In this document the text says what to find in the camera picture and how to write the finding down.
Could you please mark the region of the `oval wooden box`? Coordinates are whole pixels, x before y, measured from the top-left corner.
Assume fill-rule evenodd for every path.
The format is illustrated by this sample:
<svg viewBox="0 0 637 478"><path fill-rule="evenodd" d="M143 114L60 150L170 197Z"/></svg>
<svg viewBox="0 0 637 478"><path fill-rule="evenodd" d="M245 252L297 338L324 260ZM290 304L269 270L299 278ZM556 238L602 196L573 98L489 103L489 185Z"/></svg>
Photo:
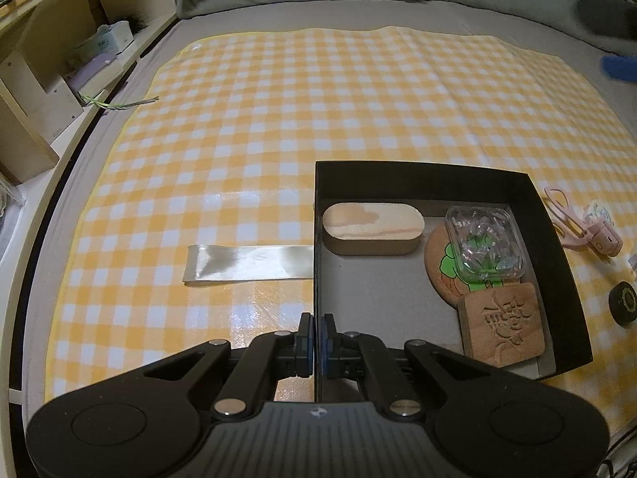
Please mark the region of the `oval wooden box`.
<svg viewBox="0 0 637 478"><path fill-rule="evenodd" d="M408 255L424 227L419 210L403 203L337 203L322 216L324 244L339 256Z"/></svg>

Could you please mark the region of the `black cardboard box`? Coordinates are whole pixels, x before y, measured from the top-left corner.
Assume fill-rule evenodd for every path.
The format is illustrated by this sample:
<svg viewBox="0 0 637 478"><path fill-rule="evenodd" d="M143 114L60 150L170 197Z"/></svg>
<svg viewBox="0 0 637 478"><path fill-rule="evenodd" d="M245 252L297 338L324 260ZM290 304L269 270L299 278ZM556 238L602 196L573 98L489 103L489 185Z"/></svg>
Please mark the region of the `black cardboard box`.
<svg viewBox="0 0 637 478"><path fill-rule="evenodd" d="M425 221L418 247L402 256L339 256L324 244L322 216L337 203L403 203ZM314 311L343 331L365 332L388 347L422 339L464 355L458 306L434 289L424 266L429 234L451 206L501 207L523 242L526 273L541 309L545 352L503 367L543 380L588 365L592 343L566 255L529 176L471 166L323 161L315 166Z"/></svg>

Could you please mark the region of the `square brown cork coaster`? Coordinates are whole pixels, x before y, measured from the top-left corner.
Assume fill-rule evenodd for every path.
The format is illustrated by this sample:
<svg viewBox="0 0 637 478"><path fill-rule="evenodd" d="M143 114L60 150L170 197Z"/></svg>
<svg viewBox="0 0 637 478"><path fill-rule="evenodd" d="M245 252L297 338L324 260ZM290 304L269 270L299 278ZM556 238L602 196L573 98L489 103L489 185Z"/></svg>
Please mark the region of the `square brown cork coaster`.
<svg viewBox="0 0 637 478"><path fill-rule="evenodd" d="M545 338L531 283L475 290L458 306L464 355L496 368L541 356Z"/></svg>

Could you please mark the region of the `clear plastic bead box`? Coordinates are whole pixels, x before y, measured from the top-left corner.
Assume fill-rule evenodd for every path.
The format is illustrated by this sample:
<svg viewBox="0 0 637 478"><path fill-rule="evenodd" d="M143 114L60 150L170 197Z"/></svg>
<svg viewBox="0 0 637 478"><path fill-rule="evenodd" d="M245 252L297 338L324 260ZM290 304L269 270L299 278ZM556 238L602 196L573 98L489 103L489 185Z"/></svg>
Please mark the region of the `clear plastic bead box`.
<svg viewBox="0 0 637 478"><path fill-rule="evenodd" d="M445 226L455 272L467 284L504 284L525 275L522 238L504 208L451 206Z"/></svg>

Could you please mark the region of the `black round tin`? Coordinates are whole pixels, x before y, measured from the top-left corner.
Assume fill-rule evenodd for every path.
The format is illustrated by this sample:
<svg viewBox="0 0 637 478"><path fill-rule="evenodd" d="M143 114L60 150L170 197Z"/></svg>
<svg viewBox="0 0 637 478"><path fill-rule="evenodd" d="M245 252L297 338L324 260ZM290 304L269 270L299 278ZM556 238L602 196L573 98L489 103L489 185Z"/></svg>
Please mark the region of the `black round tin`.
<svg viewBox="0 0 637 478"><path fill-rule="evenodd" d="M614 286L608 296L608 306L614 321L626 327L637 317L637 295L630 283L622 282Z"/></svg>

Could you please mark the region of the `white charger plug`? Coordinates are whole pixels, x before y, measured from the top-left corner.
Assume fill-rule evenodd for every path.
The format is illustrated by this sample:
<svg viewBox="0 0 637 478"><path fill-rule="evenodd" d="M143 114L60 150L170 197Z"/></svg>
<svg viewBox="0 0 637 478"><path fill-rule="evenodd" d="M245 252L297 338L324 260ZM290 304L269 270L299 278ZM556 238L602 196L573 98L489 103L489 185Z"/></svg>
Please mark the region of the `white charger plug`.
<svg viewBox="0 0 637 478"><path fill-rule="evenodd" d="M631 272L633 272L636 277L637 276L637 254L636 253L628 257L628 264L631 267Z"/></svg>

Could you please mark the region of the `silver tape strip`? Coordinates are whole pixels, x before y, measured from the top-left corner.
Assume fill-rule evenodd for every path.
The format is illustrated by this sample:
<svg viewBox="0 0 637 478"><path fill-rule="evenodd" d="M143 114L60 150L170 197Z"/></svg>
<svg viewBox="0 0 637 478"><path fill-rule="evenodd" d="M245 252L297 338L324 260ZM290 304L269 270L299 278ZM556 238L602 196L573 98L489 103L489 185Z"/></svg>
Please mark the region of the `silver tape strip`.
<svg viewBox="0 0 637 478"><path fill-rule="evenodd" d="M185 284L312 280L312 245L191 245Z"/></svg>

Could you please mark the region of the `round green elephant coaster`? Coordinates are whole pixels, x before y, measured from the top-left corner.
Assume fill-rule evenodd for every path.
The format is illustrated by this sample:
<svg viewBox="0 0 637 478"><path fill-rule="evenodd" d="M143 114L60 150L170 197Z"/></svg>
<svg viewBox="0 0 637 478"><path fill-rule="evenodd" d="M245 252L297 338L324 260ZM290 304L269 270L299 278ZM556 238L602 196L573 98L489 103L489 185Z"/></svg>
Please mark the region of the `round green elephant coaster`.
<svg viewBox="0 0 637 478"><path fill-rule="evenodd" d="M463 280L455 267L455 255L444 222L439 223L426 240L424 266L438 295L453 308L470 292L503 285L502 280L475 283Z"/></svg>

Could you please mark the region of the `round white green sticker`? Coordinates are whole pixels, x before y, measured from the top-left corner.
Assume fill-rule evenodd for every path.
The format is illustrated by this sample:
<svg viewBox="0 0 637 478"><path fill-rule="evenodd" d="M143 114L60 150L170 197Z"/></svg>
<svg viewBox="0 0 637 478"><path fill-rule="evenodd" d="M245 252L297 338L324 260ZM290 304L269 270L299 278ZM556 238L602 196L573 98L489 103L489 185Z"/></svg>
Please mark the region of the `round white green sticker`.
<svg viewBox="0 0 637 478"><path fill-rule="evenodd" d="M598 220L603 220L607 225L611 225L611 227L616 226L610 205L600 199L590 200L585 207L583 219L585 223L594 223Z"/></svg>

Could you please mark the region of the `pink mini handheld fan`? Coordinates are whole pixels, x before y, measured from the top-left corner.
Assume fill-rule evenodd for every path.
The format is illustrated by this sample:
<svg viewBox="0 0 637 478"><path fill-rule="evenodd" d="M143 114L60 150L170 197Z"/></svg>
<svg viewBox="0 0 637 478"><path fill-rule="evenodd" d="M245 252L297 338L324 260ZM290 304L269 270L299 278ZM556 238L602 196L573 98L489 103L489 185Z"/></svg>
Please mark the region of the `pink mini handheld fan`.
<svg viewBox="0 0 637 478"><path fill-rule="evenodd" d="M605 218L586 221L579 217L567 192L560 187L545 187L544 194L562 247L575 251L590 248L604 257L617 257L620 254L623 239Z"/></svg>

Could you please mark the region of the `yellow white checkered mat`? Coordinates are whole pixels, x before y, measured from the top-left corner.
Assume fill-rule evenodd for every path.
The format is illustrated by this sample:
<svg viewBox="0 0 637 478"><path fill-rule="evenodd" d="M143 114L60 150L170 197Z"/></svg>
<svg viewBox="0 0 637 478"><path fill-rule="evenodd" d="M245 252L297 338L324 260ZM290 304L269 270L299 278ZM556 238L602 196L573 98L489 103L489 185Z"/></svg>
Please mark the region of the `yellow white checkered mat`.
<svg viewBox="0 0 637 478"><path fill-rule="evenodd" d="M564 58L402 27L209 37L153 73L74 232L47 347L53 398L209 338L296 321L305 282L182 283L193 244L305 244L318 160L519 170L602 203L636 249L636 140Z"/></svg>

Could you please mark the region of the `wooden bedside shelf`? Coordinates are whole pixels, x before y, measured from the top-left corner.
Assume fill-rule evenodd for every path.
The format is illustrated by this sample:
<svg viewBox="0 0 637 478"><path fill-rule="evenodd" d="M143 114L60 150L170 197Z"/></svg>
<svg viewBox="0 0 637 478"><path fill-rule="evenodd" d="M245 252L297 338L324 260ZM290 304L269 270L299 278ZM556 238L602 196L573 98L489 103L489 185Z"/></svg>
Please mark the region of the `wooden bedside shelf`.
<svg viewBox="0 0 637 478"><path fill-rule="evenodd" d="M69 51L122 18L141 30L118 57L113 88L174 23L175 0L13 0L1 9L1 173L21 184L61 160L54 141L88 120L64 79Z"/></svg>

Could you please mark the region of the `purple notebook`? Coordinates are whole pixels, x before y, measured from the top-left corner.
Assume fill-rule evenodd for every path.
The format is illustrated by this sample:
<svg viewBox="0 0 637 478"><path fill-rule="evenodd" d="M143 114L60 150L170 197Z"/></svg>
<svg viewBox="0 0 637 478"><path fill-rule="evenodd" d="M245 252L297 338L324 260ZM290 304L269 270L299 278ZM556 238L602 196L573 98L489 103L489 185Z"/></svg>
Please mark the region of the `purple notebook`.
<svg viewBox="0 0 637 478"><path fill-rule="evenodd" d="M76 93L95 96L121 71L118 57L110 53L98 54L67 79L68 86Z"/></svg>

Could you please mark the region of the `white tissue box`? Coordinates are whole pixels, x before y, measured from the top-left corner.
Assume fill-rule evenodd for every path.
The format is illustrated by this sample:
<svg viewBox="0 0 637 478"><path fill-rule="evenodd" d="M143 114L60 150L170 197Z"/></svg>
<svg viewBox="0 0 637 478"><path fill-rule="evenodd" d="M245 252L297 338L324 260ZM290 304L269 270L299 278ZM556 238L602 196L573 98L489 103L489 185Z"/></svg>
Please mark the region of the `white tissue box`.
<svg viewBox="0 0 637 478"><path fill-rule="evenodd" d="M96 32L68 53L71 64L82 65L100 54L122 53L133 42L133 33L128 21L111 25L100 25Z"/></svg>

